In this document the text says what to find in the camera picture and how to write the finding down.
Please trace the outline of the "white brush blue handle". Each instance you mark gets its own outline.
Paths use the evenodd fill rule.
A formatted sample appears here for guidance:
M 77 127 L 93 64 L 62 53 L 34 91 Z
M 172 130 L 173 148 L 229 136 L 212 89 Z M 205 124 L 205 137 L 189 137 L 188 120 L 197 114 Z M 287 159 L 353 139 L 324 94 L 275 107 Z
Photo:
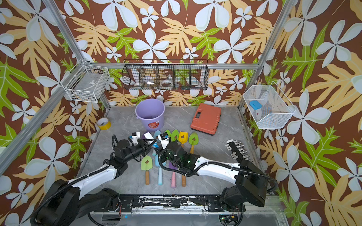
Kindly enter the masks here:
M 150 132 L 145 133 L 144 137 L 146 139 L 150 139 L 150 141 L 147 142 L 149 145 L 153 144 L 154 147 L 162 147 L 161 142 L 159 141 L 158 137 L 157 137 L 157 139 L 153 138 L 153 135 L 151 135 Z

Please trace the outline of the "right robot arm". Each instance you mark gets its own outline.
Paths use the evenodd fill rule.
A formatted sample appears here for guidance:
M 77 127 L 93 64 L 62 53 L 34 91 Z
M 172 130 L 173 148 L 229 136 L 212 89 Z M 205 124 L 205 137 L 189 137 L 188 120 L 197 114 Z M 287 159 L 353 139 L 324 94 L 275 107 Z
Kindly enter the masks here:
M 240 141 L 227 140 L 226 147 L 231 151 L 235 163 L 213 161 L 188 153 L 176 141 L 170 142 L 166 148 L 156 148 L 156 153 L 160 164 L 166 161 L 172 164 L 171 168 L 164 168 L 167 171 L 186 177 L 210 176 L 232 183 L 232 187 L 222 191 L 221 205 L 233 207 L 248 202 L 264 207 L 266 195 L 278 188 L 277 180 L 263 173 L 249 160 L 248 151 Z

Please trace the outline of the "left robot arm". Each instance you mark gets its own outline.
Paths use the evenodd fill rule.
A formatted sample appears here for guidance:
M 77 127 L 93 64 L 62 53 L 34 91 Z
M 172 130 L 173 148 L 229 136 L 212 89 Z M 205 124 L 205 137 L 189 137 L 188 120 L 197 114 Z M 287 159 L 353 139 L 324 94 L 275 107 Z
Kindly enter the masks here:
M 128 162 L 145 158 L 157 141 L 150 139 L 122 139 L 112 136 L 113 152 L 103 165 L 84 176 L 69 181 L 54 182 L 41 204 L 31 215 L 32 226 L 69 226 L 76 218 L 98 209 L 116 210 L 119 194 L 109 188 L 98 193 L 91 191 L 120 177 Z

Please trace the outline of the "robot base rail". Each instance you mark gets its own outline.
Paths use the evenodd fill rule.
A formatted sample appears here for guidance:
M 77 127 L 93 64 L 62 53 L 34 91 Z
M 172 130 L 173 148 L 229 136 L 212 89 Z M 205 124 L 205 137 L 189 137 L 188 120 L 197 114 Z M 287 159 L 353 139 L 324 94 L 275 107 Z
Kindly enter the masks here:
M 96 212 L 135 213 L 136 211 L 165 210 L 183 212 L 231 212 L 242 213 L 245 204 L 230 206 L 222 202 L 221 195 L 120 195 L 114 207 L 96 210 Z

